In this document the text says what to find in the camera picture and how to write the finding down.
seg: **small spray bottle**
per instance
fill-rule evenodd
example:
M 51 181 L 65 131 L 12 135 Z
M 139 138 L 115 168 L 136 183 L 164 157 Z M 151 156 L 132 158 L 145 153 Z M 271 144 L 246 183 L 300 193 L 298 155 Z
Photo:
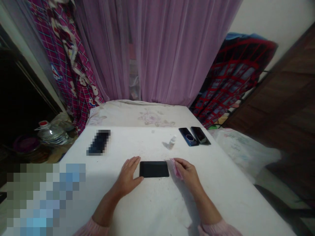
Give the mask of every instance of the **small spray bottle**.
M 173 148 L 173 146 L 174 146 L 174 144 L 175 144 L 175 141 L 176 141 L 176 135 L 174 135 L 173 136 L 173 138 L 170 140 L 170 142 L 169 142 L 169 144 L 168 144 L 168 146 L 167 146 L 167 148 L 169 149 L 169 150 L 172 150 L 172 148 Z

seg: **smartphone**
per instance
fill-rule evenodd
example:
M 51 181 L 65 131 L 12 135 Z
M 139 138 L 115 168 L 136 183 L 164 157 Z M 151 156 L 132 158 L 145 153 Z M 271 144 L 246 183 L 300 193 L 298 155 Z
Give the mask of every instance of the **smartphone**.
M 200 127 L 191 127 L 197 142 L 202 145 L 211 145 L 210 141 L 207 139 L 206 135 Z
M 189 130 L 187 128 L 179 128 L 179 131 L 182 134 L 182 136 L 184 137 L 188 146 L 192 147 L 192 146 L 198 146 L 199 145 L 199 143 L 191 135 L 191 133 L 189 132 Z
M 166 161 L 159 162 L 140 162 L 139 176 L 144 178 L 169 177 Z
M 104 153 L 108 139 L 111 135 L 110 130 L 99 130 L 93 139 L 93 142 L 88 150 L 87 156 L 101 156 Z

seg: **white wall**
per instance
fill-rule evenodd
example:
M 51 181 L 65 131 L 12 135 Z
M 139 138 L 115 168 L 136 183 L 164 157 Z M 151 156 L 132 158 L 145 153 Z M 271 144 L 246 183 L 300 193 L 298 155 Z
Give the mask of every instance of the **white wall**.
M 257 33 L 276 42 L 270 70 L 314 22 L 315 0 L 243 0 L 230 32 Z
M 56 101 L 56 103 L 60 106 L 62 111 L 65 111 L 57 93 L 55 92 L 53 86 L 49 82 L 48 78 L 44 74 L 42 68 L 38 64 L 36 58 L 34 57 L 33 53 L 31 52 L 30 48 L 28 47 L 27 43 L 23 39 L 22 35 L 20 34 L 19 30 L 17 29 L 15 23 L 12 21 L 10 15 L 8 14 L 6 8 L 3 6 L 2 2 L 0 1 L 0 24 L 10 36 L 11 40 L 17 46 L 21 54 L 25 57 L 33 71 L 36 73 L 40 81 L 43 83 L 45 88 L 48 90 L 52 98 Z

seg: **blue cloth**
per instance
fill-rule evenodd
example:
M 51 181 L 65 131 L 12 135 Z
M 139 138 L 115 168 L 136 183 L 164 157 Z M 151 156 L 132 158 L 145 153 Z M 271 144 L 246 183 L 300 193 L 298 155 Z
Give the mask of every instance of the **blue cloth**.
M 262 40 L 267 40 L 264 37 L 258 35 L 258 34 L 241 34 L 241 33 L 235 33 L 235 32 L 230 32 L 226 35 L 225 40 L 232 40 L 235 38 L 256 38 L 256 39 L 262 39 Z

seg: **floral bedsheet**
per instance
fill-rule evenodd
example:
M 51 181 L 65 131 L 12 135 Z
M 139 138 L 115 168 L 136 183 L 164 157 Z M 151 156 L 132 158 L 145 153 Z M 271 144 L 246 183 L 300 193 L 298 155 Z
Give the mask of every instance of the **floral bedsheet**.
M 114 100 L 92 108 L 88 126 L 191 127 L 200 122 L 184 106 Z

